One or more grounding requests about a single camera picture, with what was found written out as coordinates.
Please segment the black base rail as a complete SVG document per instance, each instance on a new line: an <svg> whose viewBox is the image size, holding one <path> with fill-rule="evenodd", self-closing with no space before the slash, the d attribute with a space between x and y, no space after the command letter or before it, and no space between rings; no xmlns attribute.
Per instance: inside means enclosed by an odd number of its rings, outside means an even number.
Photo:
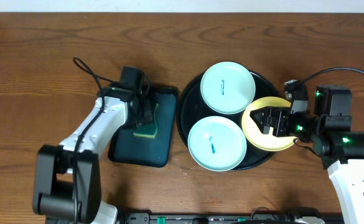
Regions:
<svg viewBox="0 0 364 224"><path fill-rule="evenodd" d="M115 224L232 224L255 221L259 223L291 223L287 215L150 215L148 213L122 213Z"/></svg>

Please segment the light blue plate top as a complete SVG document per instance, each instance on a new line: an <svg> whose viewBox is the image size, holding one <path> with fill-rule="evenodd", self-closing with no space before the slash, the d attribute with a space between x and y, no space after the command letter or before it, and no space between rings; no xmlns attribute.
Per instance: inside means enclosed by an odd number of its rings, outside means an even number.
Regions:
<svg viewBox="0 0 364 224"><path fill-rule="evenodd" d="M221 114L237 114L254 100L256 84L251 72L235 62L219 62L200 81L200 93L209 108Z"/></svg>

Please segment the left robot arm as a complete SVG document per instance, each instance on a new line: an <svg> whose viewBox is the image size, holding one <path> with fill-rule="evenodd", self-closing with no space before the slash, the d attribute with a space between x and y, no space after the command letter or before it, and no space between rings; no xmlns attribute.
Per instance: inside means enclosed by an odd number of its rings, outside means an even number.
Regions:
<svg viewBox="0 0 364 224"><path fill-rule="evenodd" d="M94 108L69 137L39 149L34 213L52 223L116 223L117 208L101 199L99 158L120 127L152 119L148 94L134 88L100 90Z"/></svg>

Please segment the green and yellow sponge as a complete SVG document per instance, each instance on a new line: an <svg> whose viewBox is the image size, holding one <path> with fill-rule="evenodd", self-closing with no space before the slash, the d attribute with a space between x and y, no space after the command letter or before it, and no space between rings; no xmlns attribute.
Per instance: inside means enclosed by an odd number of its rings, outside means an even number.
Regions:
<svg viewBox="0 0 364 224"><path fill-rule="evenodd" d="M152 121L148 123L142 123L137 126L133 132L133 136L140 138L150 138L154 139L157 134L158 124L157 124L157 109L159 107L158 103L153 103L151 105Z"/></svg>

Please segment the rectangular dark teal tray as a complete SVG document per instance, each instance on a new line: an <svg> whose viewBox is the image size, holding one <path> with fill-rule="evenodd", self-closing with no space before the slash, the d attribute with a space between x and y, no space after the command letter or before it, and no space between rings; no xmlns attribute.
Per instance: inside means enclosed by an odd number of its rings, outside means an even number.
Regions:
<svg viewBox="0 0 364 224"><path fill-rule="evenodd" d="M149 99L159 105L155 113L157 134L150 138L135 136L133 129L118 129L110 142L109 160L141 166L164 167L169 158L177 97L176 88L164 86L150 88Z"/></svg>

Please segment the yellow plate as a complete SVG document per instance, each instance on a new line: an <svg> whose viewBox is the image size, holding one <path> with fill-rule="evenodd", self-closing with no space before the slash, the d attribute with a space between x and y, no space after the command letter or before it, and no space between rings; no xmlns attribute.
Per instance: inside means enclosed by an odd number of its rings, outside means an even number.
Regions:
<svg viewBox="0 0 364 224"><path fill-rule="evenodd" d="M249 140L249 142L257 148L271 152L282 151L291 147L294 144L294 136L278 138L271 134L263 134L250 117L251 111L265 106L290 107L290 105L291 103L289 101L275 96L267 96L253 101L245 109L241 119L241 127L247 140Z"/></svg>

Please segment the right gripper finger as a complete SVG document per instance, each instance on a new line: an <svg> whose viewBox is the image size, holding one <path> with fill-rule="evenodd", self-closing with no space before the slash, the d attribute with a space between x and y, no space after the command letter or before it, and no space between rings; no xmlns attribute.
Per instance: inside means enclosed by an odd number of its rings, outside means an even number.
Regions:
<svg viewBox="0 0 364 224"><path fill-rule="evenodd" d="M255 124L257 125L258 129L262 134L269 134L270 133L270 127L271 122L270 121L257 121L254 120Z"/></svg>
<svg viewBox="0 0 364 224"><path fill-rule="evenodd" d="M250 117L254 121L266 121L271 116L272 107L263 107L250 112Z"/></svg>

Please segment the light blue plate bottom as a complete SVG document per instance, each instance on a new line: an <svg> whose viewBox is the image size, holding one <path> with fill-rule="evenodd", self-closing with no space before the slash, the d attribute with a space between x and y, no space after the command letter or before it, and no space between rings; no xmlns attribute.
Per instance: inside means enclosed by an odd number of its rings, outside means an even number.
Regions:
<svg viewBox="0 0 364 224"><path fill-rule="evenodd" d="M209 116L191 128L187 145L193 159L200 166L215 172L234 169L246 155L246 137L232 120Z"/></svg>

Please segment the light blue plate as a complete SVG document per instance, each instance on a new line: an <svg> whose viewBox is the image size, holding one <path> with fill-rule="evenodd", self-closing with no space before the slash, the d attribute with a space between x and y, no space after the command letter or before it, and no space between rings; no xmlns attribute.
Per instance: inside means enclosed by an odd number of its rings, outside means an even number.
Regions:
<svg viewBox="0 0 364 224"><path fill-rule="evenodd" d="M234 169L246 155L246 137L232 120L209 116L191 128L187 145L193 159L200 166L215 172Z"/></svg>
<svg viewBox="0 0 364 224"><path fill-rule="evenodd" d="M209 108L221 114L237 114L254 100L256 84L251 72L235 62L219 62L200 81L200 93Z"/></svg>

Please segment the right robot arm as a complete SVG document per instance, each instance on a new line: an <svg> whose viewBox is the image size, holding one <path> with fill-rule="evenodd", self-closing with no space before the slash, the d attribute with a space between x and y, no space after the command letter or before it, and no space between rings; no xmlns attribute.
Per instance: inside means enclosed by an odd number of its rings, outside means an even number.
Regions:
<svg viewBox="0 0 364 224"><path fill-rule="evenodd" d="M269 101L248 116L262 135L311 143L337 192L344 222L364 223L364 132L351 130L351 99L344 86L320 85L310 114L302 86L292 92L291 105Z"/></svg>

